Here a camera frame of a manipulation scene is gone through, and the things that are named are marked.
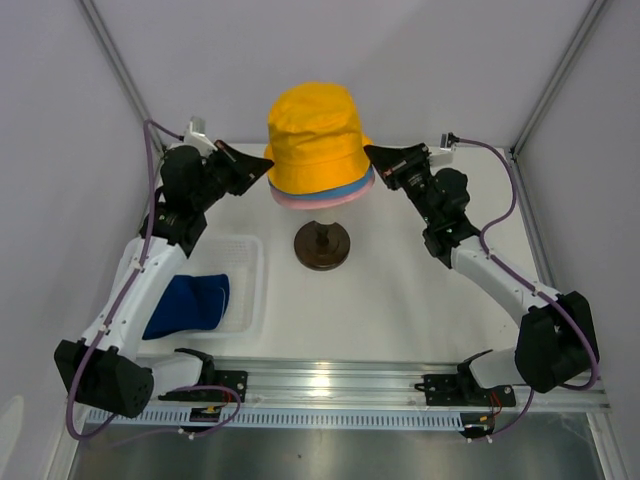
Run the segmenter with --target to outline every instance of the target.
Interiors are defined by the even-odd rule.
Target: plastic container
[[[264,249],[253,235],[201,237],[180,269],[182,275],[229,277],[230,301],[227,311],[213,330],[189,330],[171,337],[197,340],[249,335],[262,321],[264,298]]]

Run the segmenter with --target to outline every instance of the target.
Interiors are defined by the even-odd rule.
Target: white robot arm
[[[135,417],[151,398],[201,383],[209,374],[204,371],[208,356],[201,352],[179,349],[169,356],[138,360],[138,347],[162,294],[206,227],[205,211],[227,193],[244,194],[272,165],[220,140],[210,142],[204,135],[204,122],[191,120],[183,141],[171,145],[164,155],[160,170],[163,185],[156,191],[146,258],[141,261],[148,216],[141,237],[125,249],[102,312],[78,342],[63,340],[56,349],[56,365],[71,391],[89,345],[104,332],[86,363],[73,400]],[[124,297],[118,298],[125,291]],[[105,325],[116,301],[117,310]]]
[[[465,214],[470,196],[464,174],[451,168],[432,174],[424,144],[368,145],[365,151],[385,185],[402,188],[424,219],[429,253],[480,286],[520,328],[515,347],[481,352],[458,365],[458,375],[465,377],[459,383],[481,398],[482,390],[498,385],[527,384],[546,393],[594,367],[598,348],[587,300],[539,283],[483,244],[482,233]]]

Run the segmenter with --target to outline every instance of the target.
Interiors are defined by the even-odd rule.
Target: black mounting bracket
[[[473,378],[469,365],[476,358],[488,352],[478,353],[458,365],[458,372],[452,374],[427,374],[422,383],[414,388],[424,392],[430,407],[487,407],[492,406],[492,394],[498,397],[503,407],[515,407],[516,396],[511,385],[499,385],[493,388],[480,388]]]
[[[196,385],[216,385],[227,387],[236,392],[244,403],[247,393],[249,374],[244,370],[216,370],[213,357],[189,348],[178,348],[176,352],[188,353],[202,360],[202,373]],[[218,390],[194,390],[191,392],[169,392],[158,397],[167,402],[211,402],[235,403],[235,398]]]

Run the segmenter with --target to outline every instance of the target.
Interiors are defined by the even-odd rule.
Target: metal base plate
[[[458,386],[456,374],[424,375],[424,383],[416,384],[416,389],[424,391],[427,405],[430,407],[487,407],[491,408],[490,395],[494,392],[503,407],[515,407],[516,396],[509,385],[494,387],[477,392],[463,392]]]

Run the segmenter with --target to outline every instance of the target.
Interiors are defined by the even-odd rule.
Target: cable
[[[493,260],[509,276],[514,278],[518,283],[520,283],[521,285],[526,287],[528,290],[530,290],[532,293],[538,295],[541,299],[543,299],[545,302],[547,302],[549,305],[551,305],[553,307],[553,309],[556,310],[560,314],[560,316],[562,316],[562,318],[567,322],[569,327],[571,327],[571,329],[575,332],[576,336],[580,340],[580,343],[582,344],[582,348],[585,349],[585,351],[587,352],[587,355],[589,356],[589,363],[590,363],[590,367],[591,367],[591,376],[589,378],[589,381],[587,383],[585,383],[584,385],[570,385],[570,384],[564,383],[561,386],[564,387],[564,388],[567,388],[569,390],[588,390],[588,389],[590,389],[591,387],[593,387],[595,385],[596,381],[598,380],[598,376],[600,375],[600,369],[599,369],[599,366],[598,366],[598,360],[596,359],[595,352],[593,351],[593,348],[591,348],[591,344],[589,343],[589,340],[587,340],[587,337],[582,332],[582,330],[580,329],[578,324],[575,322],[575,320],[573,318],[571,318],[571,315],[569,315],[569,313],[567,313],[567,311],[564,308],[562,308],[562,306],[557,301],[552,299],[546,293],[538,291],[536,289],[535,285],[533,285],[527,279],[525,279],[522,276],[520,276],[517,272],[515,272],[506,263],[504,263],[502,260],[500,260],[494,254],[492,254],[490,252],[489,245],[487,244],[486,235],[487,235],[487,232],[489,231],[489,229],[491,227],[493,227],[494,225],[497,225],[497,224],[501,223],[502,221],[506,220],[513,213],[513,211],[516,208],[516,198],[517,198],[516,183],[515,183],[515,179],[513,178],[513,171],[509,167],[509,163],[507,162],[507,160],[504,158],[504,156],[498,150],[496,150],[494,147],[492,147],[491,145],[489,145],[487,143],[479,142],[477,140],[469,140],[469,139],[466,139],[466,138],[461,138],[459,140],[459,142],[460,143],[467,143],[469,145],[476,145],[478,147],[483,147],[483,148],[486,148],[487,150],[491,151],[496,157],[498,157],[498,159],[500,160],[500,163],[502,163],[502,166],[507,171],[507,175],[509,176],[509,183],[511,185],[511,204],[509,205],[509,209],[506,211],[506,213],[504,213],[500,217],[498,217],[495,220],[492,220],[489,223],[487,223],[484,226],[484,228],[480,231],[480,245],[482,246],[482,249],[489,256],[489,258],[491,258],[491,260]]]
[[[529,392],[529,398],[527,398],[527,403],[524,404],[524,407],[522,408],[522,410],[520,411],[520,413],[518,414],[518,416],[516,418],[514,418],[511,422],[509,422],[507,425],[505,425],[504,427],[494,431],[490,436],[493,438],[497,435],[502,435],[505,432],[508,432],[509,430],[511,430],[516,423],[518,423],[529,411],[529,409],[531,408],[531,404],[533,403],[533,396],[535,394],[535,391],[533,390],[533,388],[531,389],[531,391]]]
[[[143,432],[143,433],[141,433],[139,435],[135,435],[135,436],[127,438],[125,440],[121,440],[119,442],[112,443],[109,446],[111,448],[121,447],[122,445],[126,445],[127,443],[134,442],[136,440],[139,440],[141,438],[146,438],[146,437],[149,437],[151,435],[156,435],[158,433],[179,433],[181,435],[187,435],[189,440],[193,440],[194,438],[204,437],[204,436],[207,436],[207,435],[210,435],[212,433],[217,432],[222,427],[224,427],[226,424],[232,422],[238,416],[238,412],[240,411],[240,404],[242,403],[242,399],[240,398],[240,395],[238,395],[238,393],[235,390],[231,389],[231,388],[223,387],[221,385],[196,385],[196,386],[193,386],[193,387],[177,388],[177,389],[174,390],[174,392],[191,392],[191,391],[196,391],[196,390],[217,390],[217,391],[220,391],[220,392],[224,392],[225,394],[230,395],[235,399],[236,408],[234,409],[233,413],[231,413],[231,415],[229,415],[229,418],[227,418],[226,420],[223,420],[222,422],[218,423],[217,425],[215,425],[215,426],[213,426],[211,428],[203,430],[202,432],[187,432],[182,427],[178,428],[178,430],[176,430],[175,427],[163,427],[163,428],[157,428],[155,430],[150,430],[148,432]]]
[[[145,232],[144,243],[142,245],[142,251],[140,254],[140,266],[144,266],[147,260],[147,253],[149,252],[149,247],[151,244],[151,233],[153,232],[153,223],[155,219],[155,201],[154,201],[154,195],[153,195],[153,191],[155,188],[155,178],[154,178],[155,175],[154,175],[154,169],[153,169],[153,150],[151,147],[151,133],[149,131],[150,126],[154,126],[157,129],[166,133],[167,135],[170,135],[176,139],[180,138],[178,134],[167,130],[166,128],[160,126],[159,124],[157,124],[151,119],[147,119],[143,123],[144,143],[145,143],[145,149],[147,154],[147,176],[149,181],[149,221],[147,222],[147,230]],[[136,269],[131,273],[131,275],[129,275],[129,278],[127,278],[127,281],[125,282],[124,286],[122,287],[122,289],[116,296],[115,300],[113,301],[113,304],[111,305],[111,308],[109,309],[109,312],[107,313],[104,319],[102,328],[100,329],[96,337],[93,339],[93,342],[91,342],[91,345],[83,355],[82,360],[78,365],[78,369],[76,370],[76,373],[73,376],[73,380],[71,381],[71,388],[69,389],[69,395],[67,397],[65,423],[67,426],[67,430],[69,431],[69,435],[71,435],[71,437],[75,440],[88,440],[90,438],[95,437],[100,432],[102,432],[116,417],[116,415],[113,414],[102,425],[100,425],[98,428],[96,428],[92,432],[82,434],[76,430],[75,425],[73,424],[73,404],[78,394],[78,387],[80,386],[80,380],[82,379],[82,375],[84,374],[84,371],[87,368],[87,364],[89,363],[89,359],[91,358],[91,355],[93,355],[93,352],[95,352],[96,348],[100,344],[100,341],[104,337],[107,329],[109,328],[109,325],[111,325],[111,322],[113,321],[113,317],[118,311],[118,308],[122,304],[124,298],[129,292],[129,289],[131,288],[131,285],[133,285],[133,282],[136,280],[136,278],[138,277],[141,271],[142,270]]]
[[[498,397],[498,395],[496,395],[496,392],[491,392],[491,397],[495,399],[499,408],[498,412],[493,415],[495,418],[502,413],[502,402],[500,401],[500,398]]]

